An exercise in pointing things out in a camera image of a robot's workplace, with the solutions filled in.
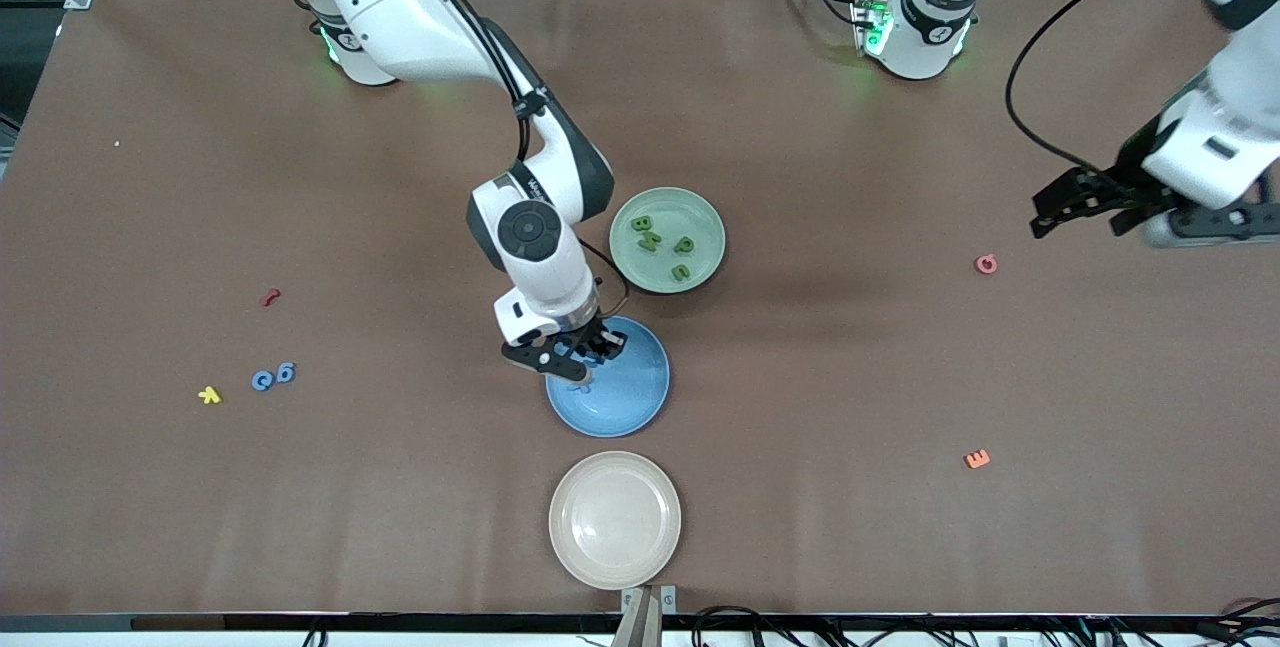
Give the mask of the blue plate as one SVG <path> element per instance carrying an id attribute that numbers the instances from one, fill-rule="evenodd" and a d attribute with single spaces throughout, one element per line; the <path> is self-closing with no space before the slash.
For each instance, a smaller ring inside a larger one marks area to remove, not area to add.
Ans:
<path id="1" fill-rule="evenodd" d="M 611 331 L 627 336 L 622 352 L 590 368 L 591 393 L 575 397 L 570 383 L 547 377 L 547 397 L 556 415 L 572 430 L 593 438 L 630 436 L 652 422 L 666 404 L 671 386 L 668 354 L 658 337 L 628 316 L 605 319 Z"/>

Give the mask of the green plate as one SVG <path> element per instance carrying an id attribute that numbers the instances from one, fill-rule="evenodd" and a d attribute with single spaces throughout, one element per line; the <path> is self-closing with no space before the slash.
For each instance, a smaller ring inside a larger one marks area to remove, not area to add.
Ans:
<path id="1" fill-rule="evenodd" d="M 631 228 L 635 217 L 649 215 L 652 232 L 663 242 L 657 252 L 637 246 L 641 232 Z M 676 254 L 675 243 L 684 236 L 695 240 L 690 254 Z M 631 284 L 658 295 L 689 292 L 705 284 L 719 270 L 727 254 L 727 232 L 721 214 L 701 195 L 678 187 L 658 187 L 632 196 L 614 215 L 609 232 L 609 251 L 614 264 Z M 677 283 L 669 270 L 685 264 L 691 278 Z"/>

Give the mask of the beige plate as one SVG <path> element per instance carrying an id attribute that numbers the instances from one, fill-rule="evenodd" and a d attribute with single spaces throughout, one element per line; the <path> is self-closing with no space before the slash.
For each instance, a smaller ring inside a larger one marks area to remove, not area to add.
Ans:
<path id="1" fill-rule="evenodd" d="M 672 479 L 640 454 L 611 450 L 576 463 L 548 510 L 564 570 L 599 591 L 645 586 L 675 556 L 682 507 Z"/>

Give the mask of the large table cover sheet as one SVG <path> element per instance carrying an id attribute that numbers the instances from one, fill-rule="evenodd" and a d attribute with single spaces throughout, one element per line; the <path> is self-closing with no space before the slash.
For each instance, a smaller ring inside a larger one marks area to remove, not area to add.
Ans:
<path id="1" fill-rule="evenodd" d="M 500 88 L 353 85 L 292 0 L 95 0 L 0 183 L 0 612 L 604 611 L 547 523 L 607 448 L 678 488 L 686 610 L 1280 596 L 1280 245 L 1033 238 L 1064 165 L 1004 83 L 1066 0 L 982 0 L 920 83 L 817 0 L 471 1 L 614 205 L 724 219 L 710 282 L 628 301 L 659 416 L 589 439 L 500 357 L 465 224 L 515 154 Z"/>

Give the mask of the small metal bracket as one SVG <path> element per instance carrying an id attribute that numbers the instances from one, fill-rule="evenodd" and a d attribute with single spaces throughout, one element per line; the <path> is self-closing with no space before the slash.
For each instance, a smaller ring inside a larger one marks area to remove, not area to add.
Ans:
<path id="1" fill-rule="evenodd" d="M 677 589 L 675 586 L 637 586 L 623 589 L 620 592 L 620 611 L 626 612 L 630 610 L 632 602 L 636 598 L 644 597 L 645 593 L 658 602 L 662 615 L 676 615 L 678 612 Z"/>

